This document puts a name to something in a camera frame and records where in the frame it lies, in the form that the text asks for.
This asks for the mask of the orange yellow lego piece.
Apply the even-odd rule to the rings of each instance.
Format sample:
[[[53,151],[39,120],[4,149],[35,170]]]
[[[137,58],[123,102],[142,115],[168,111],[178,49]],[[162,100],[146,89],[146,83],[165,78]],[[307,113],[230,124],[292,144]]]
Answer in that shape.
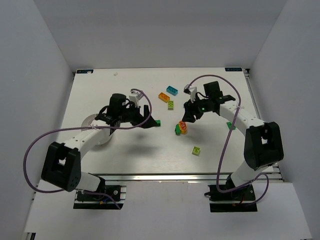
[[[188,131],[187,124],[184,121],[179,121],[178,126],[181,134],[186,134]]]

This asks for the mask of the dark green lego stud piece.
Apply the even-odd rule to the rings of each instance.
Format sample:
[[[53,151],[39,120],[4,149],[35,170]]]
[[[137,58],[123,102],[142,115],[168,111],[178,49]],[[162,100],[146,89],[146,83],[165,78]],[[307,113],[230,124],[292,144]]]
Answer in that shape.
[[[180,129],[179,124],[176,124],[176,125],[175,125],[174,131],[175,131],[175,134],[176,134],[177,136],[179,136],[179,135],[181,134],[181,129]]]

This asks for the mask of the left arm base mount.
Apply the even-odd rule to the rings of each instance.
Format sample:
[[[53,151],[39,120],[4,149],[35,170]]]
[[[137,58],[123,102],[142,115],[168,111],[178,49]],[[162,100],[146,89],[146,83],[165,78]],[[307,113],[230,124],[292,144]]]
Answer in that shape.
[[[105,185],[101,194],[77,191],[73,209],[76,210],[121,210],[126,199],[126,185]]]

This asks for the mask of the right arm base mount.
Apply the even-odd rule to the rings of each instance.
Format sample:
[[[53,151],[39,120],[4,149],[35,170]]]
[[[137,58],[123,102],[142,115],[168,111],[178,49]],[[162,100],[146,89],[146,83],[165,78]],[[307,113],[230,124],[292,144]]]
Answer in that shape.
[[[211,213],[253,213],[257,212],[256,195],[252,185],[244,189],[221,193],[216,185],[209,185],[204,196],[209,198]]]

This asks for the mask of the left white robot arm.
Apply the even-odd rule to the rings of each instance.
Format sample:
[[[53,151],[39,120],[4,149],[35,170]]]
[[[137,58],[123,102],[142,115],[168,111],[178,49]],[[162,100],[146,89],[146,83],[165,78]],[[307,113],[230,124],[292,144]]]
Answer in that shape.
[[[105,180],[95,174],[82,171],[83,157],[94,147],[109,142],[122,123],[130,123],[130,128],[153,128],[157,122],[152,118],[152,106],[143,106],[140,113],[139,101],[145,97],[143,91],[132,89],[130,95],[114,93],[109,104],[102,107],[92,122],[81,128],[76,136],[49,145],[41,172],[41,179],[67,192],[79,190],[101,193]]]

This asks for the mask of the small dark green lego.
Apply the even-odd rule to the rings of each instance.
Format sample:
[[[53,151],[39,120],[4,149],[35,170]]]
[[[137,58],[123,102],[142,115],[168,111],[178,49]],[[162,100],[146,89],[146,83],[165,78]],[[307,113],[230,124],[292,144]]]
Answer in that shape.
[[[160,127],[161,126],[161,121],[159,119],[157,119],[155,122],[156,122],[156,127]]]

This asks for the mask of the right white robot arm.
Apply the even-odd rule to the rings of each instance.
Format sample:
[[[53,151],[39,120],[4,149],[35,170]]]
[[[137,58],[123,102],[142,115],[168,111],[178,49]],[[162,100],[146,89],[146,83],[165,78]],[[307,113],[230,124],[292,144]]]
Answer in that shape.
[[[227,139],[233,129],[244,136],[244,160],[230,174],[225,187],[217,187],[222,194],[240,191],[259,178],[263,171],[284,158],[280,127],[276,122],[265,122],[241,107],[241,101],[224,95],[217,81],[204,84],[205,96],[200,99],[196,87],[186,85],[184,93],[190,99],[184,103],[183,122],[194,123],[205,113],[216,113],[231,122]]]

